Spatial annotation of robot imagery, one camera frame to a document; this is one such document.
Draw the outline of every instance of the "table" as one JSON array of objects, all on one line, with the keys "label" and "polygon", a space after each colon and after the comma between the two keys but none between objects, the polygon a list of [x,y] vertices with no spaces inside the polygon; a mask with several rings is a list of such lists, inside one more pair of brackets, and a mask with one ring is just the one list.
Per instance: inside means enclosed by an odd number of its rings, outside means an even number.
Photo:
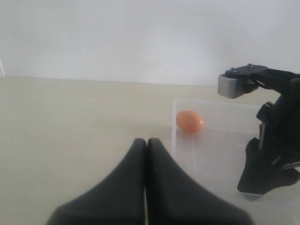
[{"label": "table", "polygon": [[262,105],[217,88],[6,77],[0,80],[0,224],[41,225],[54,209],[99,183],[134,138],[171,149],[174,98]]}]

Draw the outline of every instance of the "robotic arm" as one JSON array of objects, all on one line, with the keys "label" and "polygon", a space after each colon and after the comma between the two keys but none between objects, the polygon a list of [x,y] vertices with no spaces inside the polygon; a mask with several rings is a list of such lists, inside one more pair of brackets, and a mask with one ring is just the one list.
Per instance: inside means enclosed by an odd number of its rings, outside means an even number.
[{"label": "robotic arm", "polygon": [[238,184],[243,193],[263,195],[300,180],[300,75],[248,64],[219,76],[218,93],[237,98],[257,88],[275,90],[280,97],[257,114],[260,136],[246,147],[246,164]]}]

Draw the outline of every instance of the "transparent container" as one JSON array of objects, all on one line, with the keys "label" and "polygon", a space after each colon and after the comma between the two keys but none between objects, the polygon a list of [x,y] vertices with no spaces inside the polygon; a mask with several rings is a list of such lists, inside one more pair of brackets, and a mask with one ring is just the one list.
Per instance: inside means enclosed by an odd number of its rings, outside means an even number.
[{"label": "transparent container", "polygon": [[[244,195],[237,185],[247,143],[258,137],[261,106],[176,99],[173,104],[171,155],[202,187],[246,210],[257,225],[300,225],[300,181],[265,195]],[[193,110],[205,129],[188,134],[176,125],[176,114]]]}]

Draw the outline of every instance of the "white wall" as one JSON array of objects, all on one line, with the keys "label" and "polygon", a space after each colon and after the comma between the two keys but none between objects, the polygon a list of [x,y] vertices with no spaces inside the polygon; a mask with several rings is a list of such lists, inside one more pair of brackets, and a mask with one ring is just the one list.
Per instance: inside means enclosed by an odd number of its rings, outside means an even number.
[{"label": "white wall", "polygon": [[5,76],[216,86],[300,70],[299,0],[0,0]]}]

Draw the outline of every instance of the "brown egg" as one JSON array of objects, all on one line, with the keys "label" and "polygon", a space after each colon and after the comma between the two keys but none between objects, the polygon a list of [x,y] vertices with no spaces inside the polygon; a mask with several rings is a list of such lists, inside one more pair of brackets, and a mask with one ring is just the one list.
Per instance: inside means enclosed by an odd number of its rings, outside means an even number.
[{"label": "brown egg", "polygon": [[191,110],[184,110],[176,115],[176,124],[188,133],[198,133],[204,128],[202,116]]}]

